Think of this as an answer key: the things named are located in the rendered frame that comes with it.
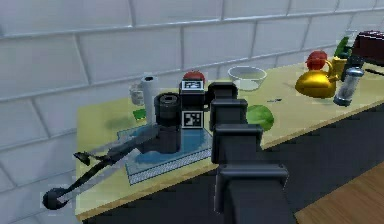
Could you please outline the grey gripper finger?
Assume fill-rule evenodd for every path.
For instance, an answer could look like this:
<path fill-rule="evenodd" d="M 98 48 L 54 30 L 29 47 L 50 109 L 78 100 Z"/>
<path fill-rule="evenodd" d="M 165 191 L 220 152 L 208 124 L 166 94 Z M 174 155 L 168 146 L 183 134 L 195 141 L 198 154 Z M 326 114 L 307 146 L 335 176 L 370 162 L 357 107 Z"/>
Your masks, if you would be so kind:
<path fill-rule="evenodd" d="M 126 163 L 128 155 L 135 149 L 142 152 L 143 143 L 130 140 L 124 144 L 112 147 L 101 157 L 98 163 L 92 166 L 68 188 L 58 187 L 47 191 L 42 197 L 42 204 L 49 210 L 63 208 L 69 201 L 93 188 L 119 170 Z"/>
<path fill-rule="evenodd" d="M 155 139 L 158 135 L 158 125 L 144 126 L 135 136 L 126 136 L 89 152 L 76 152 L 74 153 L 74 157 L 87 166 L 90 165 L 91 158 L 106 165 L 113 165 L 135 148 L 141 153 L 144 153 L 144 144 Z"/>

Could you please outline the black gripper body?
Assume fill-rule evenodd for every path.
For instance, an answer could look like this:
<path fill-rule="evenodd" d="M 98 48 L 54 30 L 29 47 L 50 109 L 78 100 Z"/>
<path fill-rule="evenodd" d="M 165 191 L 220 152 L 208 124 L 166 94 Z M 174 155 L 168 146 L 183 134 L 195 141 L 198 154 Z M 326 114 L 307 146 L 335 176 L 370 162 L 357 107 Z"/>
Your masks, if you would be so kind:
<path fill-rule="evenodd" d="M 143 150 L 173 154 L 180 150 L 181 104 L 176 93 L 162 93 L 154 99 L 155 123 L 146 129 Z"/>

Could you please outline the yellow-topped black kitchen counter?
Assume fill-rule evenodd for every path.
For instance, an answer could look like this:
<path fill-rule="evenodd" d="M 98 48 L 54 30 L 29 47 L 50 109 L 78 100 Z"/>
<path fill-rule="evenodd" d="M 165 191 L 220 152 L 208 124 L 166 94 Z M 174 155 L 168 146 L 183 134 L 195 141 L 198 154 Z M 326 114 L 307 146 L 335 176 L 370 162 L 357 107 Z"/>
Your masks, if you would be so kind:
<path fill-rule="evenodd" d="M 298 94 L 301 64 L 269 70 L 250 104 L 270 108 L 274 126 L 264 148 L 283 155 L 290 172 L 287 196 L 299 224 L 384 224 L 384 77 L 366 74 L 353 101 Z M 213 210 L 215 166 L 202 160 L 137 185 L 119 170 L 83 193 L 83 224 L 224 224 Z"/>

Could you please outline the white paper towel roll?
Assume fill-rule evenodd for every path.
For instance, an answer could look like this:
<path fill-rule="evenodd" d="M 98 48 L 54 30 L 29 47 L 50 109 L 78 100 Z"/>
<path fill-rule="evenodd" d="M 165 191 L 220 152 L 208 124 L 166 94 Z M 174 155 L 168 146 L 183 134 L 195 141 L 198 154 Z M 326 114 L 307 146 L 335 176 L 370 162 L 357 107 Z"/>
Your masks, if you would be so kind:
<path fill-rule="evenodd" d="M 146 121 L 148 124 L 153 124 L 156 122 L 154 99 L 160 90 L 158 78 L 153 75 L 145 75 L 141 79 L 141 88 L 143 91 Z"/>

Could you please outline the clear glass cup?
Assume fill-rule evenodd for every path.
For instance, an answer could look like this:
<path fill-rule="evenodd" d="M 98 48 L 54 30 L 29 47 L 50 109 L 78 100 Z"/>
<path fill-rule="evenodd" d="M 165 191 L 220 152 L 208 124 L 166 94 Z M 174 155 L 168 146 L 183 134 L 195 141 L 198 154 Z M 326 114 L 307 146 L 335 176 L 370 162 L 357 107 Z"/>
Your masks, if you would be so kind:
<path fill-rule="evenodd" d="M 141 85 L 138 83 L 132 84 L 129 88 L 129 93 L 131 101 L 134 105 L 143 106 L 144 105 L 144 96 Z"/>

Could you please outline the red tomato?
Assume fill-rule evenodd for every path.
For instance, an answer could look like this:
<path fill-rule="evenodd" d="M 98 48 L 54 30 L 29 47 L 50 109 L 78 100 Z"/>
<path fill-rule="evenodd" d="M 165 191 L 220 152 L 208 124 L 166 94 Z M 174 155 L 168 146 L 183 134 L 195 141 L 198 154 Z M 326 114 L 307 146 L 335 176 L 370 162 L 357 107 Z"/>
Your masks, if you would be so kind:
<path fill-rule="evenodd" d="M 205 76 L 199 70 L 191 70 L 184 74 L 184 79 L 199 79 L 205 81 Z"/>

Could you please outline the white bowl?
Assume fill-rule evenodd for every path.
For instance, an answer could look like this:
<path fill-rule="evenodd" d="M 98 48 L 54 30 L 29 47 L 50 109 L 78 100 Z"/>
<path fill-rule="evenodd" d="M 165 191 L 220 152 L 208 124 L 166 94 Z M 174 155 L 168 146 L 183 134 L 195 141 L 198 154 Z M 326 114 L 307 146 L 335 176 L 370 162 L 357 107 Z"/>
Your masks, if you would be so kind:
<path fill-rule="evenodd" d="M 234 66 L 228 70 L 228 76 L 239 90 L 257 90 L 267 77 L 263 69 L 252 66 Z"/>

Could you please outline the green lettuce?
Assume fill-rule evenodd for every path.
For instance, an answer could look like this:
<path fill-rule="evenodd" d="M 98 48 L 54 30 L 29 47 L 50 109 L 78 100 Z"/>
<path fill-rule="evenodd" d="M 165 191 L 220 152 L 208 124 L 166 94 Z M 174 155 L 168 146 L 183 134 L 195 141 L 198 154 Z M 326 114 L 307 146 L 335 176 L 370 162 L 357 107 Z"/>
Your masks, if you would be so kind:
<path fill-rule="evenodd" d="M 249 124 L 259 124 L 265 131 L 269 131 L 274 124 L 272 112 L 264 105 L 252 105 L 247 108 Z"/>

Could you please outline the yellow kettle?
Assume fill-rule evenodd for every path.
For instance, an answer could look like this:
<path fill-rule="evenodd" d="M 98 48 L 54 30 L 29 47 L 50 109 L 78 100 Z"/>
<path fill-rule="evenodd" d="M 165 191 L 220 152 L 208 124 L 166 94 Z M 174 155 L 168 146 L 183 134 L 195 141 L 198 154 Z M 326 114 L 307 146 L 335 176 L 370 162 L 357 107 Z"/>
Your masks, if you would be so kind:
<path fill-rule="evenodd" d="M 336 93 L 336 82 L 340 80 L 334 63 L 326 60 L 321 70 L 307 70 L 295 83 L 295 89 L 312 98 L 332 98 Z"/>

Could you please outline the silver salt shaker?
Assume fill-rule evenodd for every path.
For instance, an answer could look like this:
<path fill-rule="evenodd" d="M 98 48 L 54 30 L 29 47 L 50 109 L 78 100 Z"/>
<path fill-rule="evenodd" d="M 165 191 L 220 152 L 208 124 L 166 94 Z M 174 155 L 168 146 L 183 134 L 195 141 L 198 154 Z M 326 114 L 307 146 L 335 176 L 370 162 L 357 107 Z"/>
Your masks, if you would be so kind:
<path fill-rule="evenodd" d="M 335 94 L 333 102 L 338 106 L 348 107 L 356 90 L 360 78 L 364 75 L 364 70 L 359 67 L 348 68 L 345 72 L 345 78 L 339 91 Z"/>

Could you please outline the dark grey pepper shaker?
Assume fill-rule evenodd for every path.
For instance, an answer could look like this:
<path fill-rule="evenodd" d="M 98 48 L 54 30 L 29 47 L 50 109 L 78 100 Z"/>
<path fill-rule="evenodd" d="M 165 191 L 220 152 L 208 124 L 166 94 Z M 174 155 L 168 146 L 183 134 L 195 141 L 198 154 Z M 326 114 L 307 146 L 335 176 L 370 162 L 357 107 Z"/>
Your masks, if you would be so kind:
<path fill-rule="evenodd" d="M 363 65 L 364 65 L 364 58 L 363 57 L 360 57 L 358 55 L 351 55 L 348 59 L 347 59 L 347 62 L 346 64 L 344 65 L 344 69 L 343 69 L 343 72 L 342 72 L 342 75 L 341 75 L 341 80 L 344 81 L 345 80 L 345 77 L 347 75 L 346 71 L 349 69 L 349 68 L 352 68 L 352 67 L 358 67 L 358 68 L 362 68 Z"/>

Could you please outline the dark red toaster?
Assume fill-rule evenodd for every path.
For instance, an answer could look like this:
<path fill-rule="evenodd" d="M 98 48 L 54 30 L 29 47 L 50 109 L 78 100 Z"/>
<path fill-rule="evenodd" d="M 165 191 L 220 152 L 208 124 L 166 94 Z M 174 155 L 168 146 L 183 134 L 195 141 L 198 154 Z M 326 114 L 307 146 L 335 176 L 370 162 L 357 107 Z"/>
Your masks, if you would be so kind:
<path fill-rule="evenodd" d="M 368 63 L 384 67 L 384 32 L 360 32 L 355 38 L 352 54 L 364 58 Z"/>

